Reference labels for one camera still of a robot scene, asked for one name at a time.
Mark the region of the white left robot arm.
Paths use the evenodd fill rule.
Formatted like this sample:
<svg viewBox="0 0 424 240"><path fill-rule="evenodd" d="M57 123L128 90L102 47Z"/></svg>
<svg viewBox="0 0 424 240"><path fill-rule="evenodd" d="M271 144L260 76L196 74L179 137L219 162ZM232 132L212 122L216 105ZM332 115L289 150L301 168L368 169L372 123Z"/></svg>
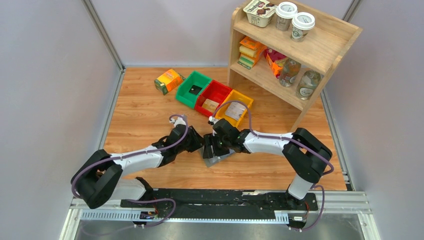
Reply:
<svg viewBox="0 0 424 240"><path fill-rule="evenodd" d="M140 150L112 154L96 150L71 178L71 190L90 209L99 208L116 196L116 187L124 176L163 167L178 154L195 152L204 144L204 138L193 126L177 124L168 135Z"/></svg>

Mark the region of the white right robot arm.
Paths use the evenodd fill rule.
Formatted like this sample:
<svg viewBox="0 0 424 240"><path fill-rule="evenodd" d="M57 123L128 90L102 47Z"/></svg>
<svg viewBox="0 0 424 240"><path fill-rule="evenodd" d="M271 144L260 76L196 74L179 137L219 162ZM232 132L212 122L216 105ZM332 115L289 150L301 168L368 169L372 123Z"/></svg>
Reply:
<svg viewBox="0 0 424 240"><path fill-rule="evenodd" d="M327 175L333 156L330 149L305 128L289 133L264 133L252 129L238 130L226 119L209 122L212 133L205 134L202 157L214 165L233 153L266 153L285 157L296 175L285 195L286 205L299 209L307 192Z"/></svg>

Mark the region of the gold credit card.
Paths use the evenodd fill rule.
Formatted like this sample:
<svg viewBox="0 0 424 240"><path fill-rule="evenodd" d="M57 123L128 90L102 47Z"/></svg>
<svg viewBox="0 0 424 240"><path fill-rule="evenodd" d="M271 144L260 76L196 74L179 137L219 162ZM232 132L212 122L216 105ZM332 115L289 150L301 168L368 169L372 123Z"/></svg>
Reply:
<svg viewBox="0 0 424 240"><path fill-rule="evenodd" d="M218 102L207 98L205 99L201 107L208 112L214 113L219 105L220 104Z"/></svg>

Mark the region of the white VIP card in bin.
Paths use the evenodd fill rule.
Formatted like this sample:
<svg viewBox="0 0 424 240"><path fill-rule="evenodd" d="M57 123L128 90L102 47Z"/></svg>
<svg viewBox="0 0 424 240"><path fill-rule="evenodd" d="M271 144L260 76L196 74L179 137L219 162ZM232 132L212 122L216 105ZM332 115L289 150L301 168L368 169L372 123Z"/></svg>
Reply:
<svg viewBox="0 0 424 240"><path fill-rule="evenodd" d="M245 110L246 107L243 104L239 102L231 102L225 111L225 115L231 119L234 119L235 121L238 121L240 118L242 118Z"/></svg>

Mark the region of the black credit card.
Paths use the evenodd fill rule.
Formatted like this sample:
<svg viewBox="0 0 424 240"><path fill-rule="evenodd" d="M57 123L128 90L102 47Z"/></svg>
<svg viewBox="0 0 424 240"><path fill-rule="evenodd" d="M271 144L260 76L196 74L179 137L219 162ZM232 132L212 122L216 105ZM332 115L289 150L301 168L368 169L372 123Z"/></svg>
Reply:
<svg viewBox="0 0 424 240"><path fill-rule="evenodd" d="M197 85L192 85L191 88L189 89L189 93L192 95L198 95L201 91L202 91L202 87L197 86Z"/></svg>

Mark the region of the yellow plastic bin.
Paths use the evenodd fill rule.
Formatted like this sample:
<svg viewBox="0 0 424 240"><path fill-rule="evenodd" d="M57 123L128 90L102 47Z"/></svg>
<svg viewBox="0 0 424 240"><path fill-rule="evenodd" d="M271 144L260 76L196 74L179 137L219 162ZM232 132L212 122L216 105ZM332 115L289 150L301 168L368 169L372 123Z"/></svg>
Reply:
<svg viewBox="0 0 424 240"><path fill-rule="evenodd" d="M226 119L232 126L238 127L246 115L247 108L250 108L254 100L237 90L232 90L225 98L214 115L215 119Z"/></svg>

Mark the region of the red plastic bin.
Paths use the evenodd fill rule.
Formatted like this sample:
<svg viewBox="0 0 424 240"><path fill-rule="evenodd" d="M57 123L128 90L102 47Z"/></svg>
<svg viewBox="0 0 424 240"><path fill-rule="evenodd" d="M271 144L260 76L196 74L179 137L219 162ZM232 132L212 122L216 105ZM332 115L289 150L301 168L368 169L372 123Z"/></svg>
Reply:
<svg viewBox="0 0 424 240"><path fill-rule="evenodd" d="M224 102L227 96L233 89L216 80L212 80L209 85L198 97L194 109L200 114L210 117L213 113L202 108L205 99L210 99L219 103L219 106Z"/></svg>

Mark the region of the green plastic bin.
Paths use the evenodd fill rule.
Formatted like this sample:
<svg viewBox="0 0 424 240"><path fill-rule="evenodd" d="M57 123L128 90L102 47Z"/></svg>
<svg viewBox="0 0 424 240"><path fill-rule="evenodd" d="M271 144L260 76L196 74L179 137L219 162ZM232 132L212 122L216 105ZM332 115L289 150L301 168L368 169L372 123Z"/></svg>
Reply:
<svg viewBox="0 0 424 240"><path fill-rule="evenodd" d="M211 81L212 78L198 71L193 71L178 87L175 95L176 100L194 109L198 97Z"/></svg>

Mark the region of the orange green sponge box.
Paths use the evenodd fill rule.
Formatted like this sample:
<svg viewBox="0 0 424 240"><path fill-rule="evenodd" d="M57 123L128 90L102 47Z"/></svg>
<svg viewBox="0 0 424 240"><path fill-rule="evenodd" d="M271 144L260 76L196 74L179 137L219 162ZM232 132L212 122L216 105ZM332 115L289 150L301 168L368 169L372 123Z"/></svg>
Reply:
<svg viewBox="0 0 424 240"><path fill-rule="evenodd" d="M167 95L177 88L185 79L184 76L171 68L154 80L154 86L163 95Z"/></svg>

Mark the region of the stacked sponge pack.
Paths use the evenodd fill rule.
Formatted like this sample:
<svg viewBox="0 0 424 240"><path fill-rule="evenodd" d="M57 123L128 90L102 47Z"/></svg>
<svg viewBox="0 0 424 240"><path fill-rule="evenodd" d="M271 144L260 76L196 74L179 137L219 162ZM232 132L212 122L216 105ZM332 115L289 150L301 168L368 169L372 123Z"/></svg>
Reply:
<svg viewBox="0 0 424 240"><path fill-rule="evenodd" d="M260 60L267 46L248 36L245 36L239 43L240 56L237 63L250 70Z"/></svg>

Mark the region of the red orange snack bag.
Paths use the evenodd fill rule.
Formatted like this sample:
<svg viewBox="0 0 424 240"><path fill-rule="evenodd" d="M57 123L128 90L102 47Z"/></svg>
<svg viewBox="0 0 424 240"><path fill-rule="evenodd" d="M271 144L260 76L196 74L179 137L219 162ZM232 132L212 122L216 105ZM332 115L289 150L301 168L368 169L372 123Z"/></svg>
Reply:
<svg viewBox="0 0 424 240"><path fill-rule="evenodd" d="M263 52L263 55L272 74L278 79L288 57L269 47Z"/></svg>

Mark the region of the left clear glass bottle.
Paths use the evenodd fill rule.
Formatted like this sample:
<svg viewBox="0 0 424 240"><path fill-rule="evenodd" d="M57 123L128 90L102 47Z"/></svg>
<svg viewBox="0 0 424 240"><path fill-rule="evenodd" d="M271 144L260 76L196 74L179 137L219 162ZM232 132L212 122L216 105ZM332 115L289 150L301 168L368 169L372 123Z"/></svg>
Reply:
<svg viewBox="0 0 424 240"><path fill-rule="evenodd" d="M288 58L282 68L279 76L279 83L283 87L290 87L294 84L297 75L301 70L302 64L294 59Z"/></svg>

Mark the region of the clear glass bottle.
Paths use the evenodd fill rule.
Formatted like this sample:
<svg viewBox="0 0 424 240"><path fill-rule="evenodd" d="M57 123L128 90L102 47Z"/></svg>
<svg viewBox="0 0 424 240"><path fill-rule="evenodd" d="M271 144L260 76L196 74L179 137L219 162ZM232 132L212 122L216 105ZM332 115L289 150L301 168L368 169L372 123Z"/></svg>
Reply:
<svg viewBox="0 0 424 240"><path fill-rule="evenodd" d="M283 87L290 87L294 84L297 75L301 70L302 64L294 59L288 58L282 68L279 76L279 83Z"/></svg>
<svg viewBox="0 0 424 240"><path fill-rule="evenodd" d="M309 99L322 80L322 75L314 70L307 70L296 88L296 96L301 100Z"/></svg>

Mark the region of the right clear glass bottle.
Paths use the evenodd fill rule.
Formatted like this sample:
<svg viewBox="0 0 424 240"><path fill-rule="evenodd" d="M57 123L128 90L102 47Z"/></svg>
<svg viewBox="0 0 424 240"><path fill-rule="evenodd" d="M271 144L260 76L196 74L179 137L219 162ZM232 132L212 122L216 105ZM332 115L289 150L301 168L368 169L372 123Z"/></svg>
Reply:
<svg viewBox="0 0 424 240"><path fill-rule="evenodd" d="M309 99L322 80L322 75L314 70L307 70L296 88L296 96L301 100Z"/></svg>

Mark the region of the right white lidded cup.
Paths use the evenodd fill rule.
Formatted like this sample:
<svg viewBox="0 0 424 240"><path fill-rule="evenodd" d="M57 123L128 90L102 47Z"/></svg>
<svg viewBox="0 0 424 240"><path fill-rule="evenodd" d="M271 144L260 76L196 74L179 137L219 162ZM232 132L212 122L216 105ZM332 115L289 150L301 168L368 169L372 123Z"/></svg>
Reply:
<svg viewBox="0 0 424 240"><path fill-rule="evenodd" d="M297 13L291 21L292 32L290 38L295 42L302 42L306 35L315 27L316 19L308 12Z"/></svg>

